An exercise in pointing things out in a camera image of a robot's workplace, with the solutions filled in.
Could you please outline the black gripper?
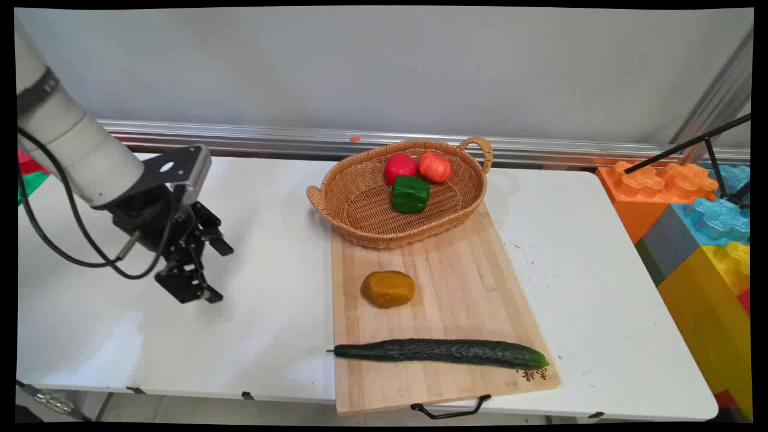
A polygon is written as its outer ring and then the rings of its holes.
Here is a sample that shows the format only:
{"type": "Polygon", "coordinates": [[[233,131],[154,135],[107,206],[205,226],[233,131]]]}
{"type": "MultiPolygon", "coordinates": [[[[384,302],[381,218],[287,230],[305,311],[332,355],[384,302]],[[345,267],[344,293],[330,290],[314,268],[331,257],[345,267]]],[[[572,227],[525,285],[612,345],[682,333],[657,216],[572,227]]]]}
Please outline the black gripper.
{"type": "Polygon", "coordinates": [[[233,254],[234,248],[223,238],[221,219],[202,202],[195,200],[181,205],[180,213],[171,224],[168,243],[161,249],[172,200],[171,189],[165,185],[157,186],[110,205],[108,212],[118,229],[127,235],[139,232],[138,244],[152,253],[161,252],[166,265],[155,274],[154,279],[173,298],[182,304],[197,300],[216,304],[223,300],[223,295],[208,283],[204,275],[204,246],[193,232],[220,256],[233,254]]]}

